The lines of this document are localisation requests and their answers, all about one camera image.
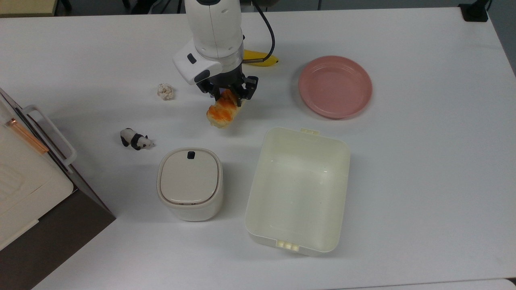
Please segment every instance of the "black cable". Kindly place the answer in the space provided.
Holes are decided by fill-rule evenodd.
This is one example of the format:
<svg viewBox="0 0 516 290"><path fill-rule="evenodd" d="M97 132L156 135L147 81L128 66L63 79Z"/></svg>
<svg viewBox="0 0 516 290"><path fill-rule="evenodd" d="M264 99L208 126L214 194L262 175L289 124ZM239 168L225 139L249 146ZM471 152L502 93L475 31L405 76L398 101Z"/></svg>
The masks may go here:
<svg viewBox="0 0 516 290"><path fill-rule="evenodd" d="M167 3L163 7L162 12L160 14L163 14L163 12L165 12L165 9L167 9L167 6L168 6L169 3L170 3L170 0L167 1Z"/></svg>
<svg viewBox="0 0 516 290"><path fill-rule="evenodd" d="M179 3L178 3L178 11L176 12L176 14L180 14L181 13L181 6L183 5L183 0L179 0Z"/></svg>
<svg viewBox="0 0 516 290"><path fill-rule="evenodd" d="M258 10L258 13L260 14L260 16L262 17L263 21L265 22L265 24L267 25L267 28L269 29L269 32L270 32L270 39L272 41L272 45L270 46L270 51L269 53L264 57L264 58L253 58L253 59L244 59L242 61L242 63L258 63L258 62L264 62L266 61L267 59L269 59L269 57L272 55L272 52L274 51L274 47L276 46L276 40L274 38L274 32L272 31L272 27L270 27L270 23L269 21L267 20L267 18L265 17L265 15L263 14L263 11L260 9L260 7L258 6L258 4L256 3L255 0L251 0L251 3L256 7L256 9Z"/></svg>

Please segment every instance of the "yellow banana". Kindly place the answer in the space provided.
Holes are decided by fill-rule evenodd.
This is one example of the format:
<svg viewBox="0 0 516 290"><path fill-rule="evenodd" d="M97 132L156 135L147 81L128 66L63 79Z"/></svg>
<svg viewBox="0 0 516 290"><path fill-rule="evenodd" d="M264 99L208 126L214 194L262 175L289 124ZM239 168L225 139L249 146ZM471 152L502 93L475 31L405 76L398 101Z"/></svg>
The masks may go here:
<svg viewBox="0 0 516 290"><path fill-rule="evenodd" d="M255 58L264 58L266 56L267 56L267 54L263 53L263 52L254 52L254 51L244 50L244 60L255 59ZM247 65L257 66L257 67L269 67L271 65L274 65L278 61L280 61L280 60L276 56L271 55L264 62L247 63Z"/></svg>

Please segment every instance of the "plastic storage box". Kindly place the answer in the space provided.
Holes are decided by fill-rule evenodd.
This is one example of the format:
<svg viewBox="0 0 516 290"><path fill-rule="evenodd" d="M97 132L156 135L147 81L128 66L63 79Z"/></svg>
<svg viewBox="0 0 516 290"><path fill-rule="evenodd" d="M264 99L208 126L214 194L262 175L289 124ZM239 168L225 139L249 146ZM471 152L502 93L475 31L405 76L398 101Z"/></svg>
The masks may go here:
<svg viewBox="0 0 516 290"><path fill-rule="evenodd" d="M222 180L222 163L212 151L180 148L159 166L158 196L182 220L207 220L222 206Z"/></svg>
<svg viewBox="0 0 516 290"><path fill-rule="evenodd" d="M350 150L318 132L273 128L265 135L245 226L263 245L315 256L341 235Z"/></svg>

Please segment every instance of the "panda figurine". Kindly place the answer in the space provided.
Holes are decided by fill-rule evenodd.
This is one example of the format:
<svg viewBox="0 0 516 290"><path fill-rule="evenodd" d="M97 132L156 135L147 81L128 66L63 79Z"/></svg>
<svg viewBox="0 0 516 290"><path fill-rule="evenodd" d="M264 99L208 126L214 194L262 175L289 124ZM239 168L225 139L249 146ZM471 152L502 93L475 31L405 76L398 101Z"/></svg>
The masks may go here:
<svg viewBox="0 0 516 290"><path fill-rule="evenodd" d="M127 147L131 144L131 147L136 150L140 150L142 148L150 149L154 146L154 143L149 140L147 136L138 134L131 128L125 128L120 131L120 138L122 139L122 144L124 146Z"/></svg>

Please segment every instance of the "pink plate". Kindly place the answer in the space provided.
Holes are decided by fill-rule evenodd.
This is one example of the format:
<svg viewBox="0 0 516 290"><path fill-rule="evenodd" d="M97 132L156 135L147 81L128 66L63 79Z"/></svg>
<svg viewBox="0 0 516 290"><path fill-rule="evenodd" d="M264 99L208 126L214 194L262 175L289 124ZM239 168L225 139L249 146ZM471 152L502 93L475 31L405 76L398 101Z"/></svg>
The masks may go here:
<svg viewBox="0 0 516 290"><path fill-rule="evenodd" d="M373 94L373 83L367 72L351 59L323 56L303 69L299 92L314 112L331 119L344 119L365 108Z"/></svg>

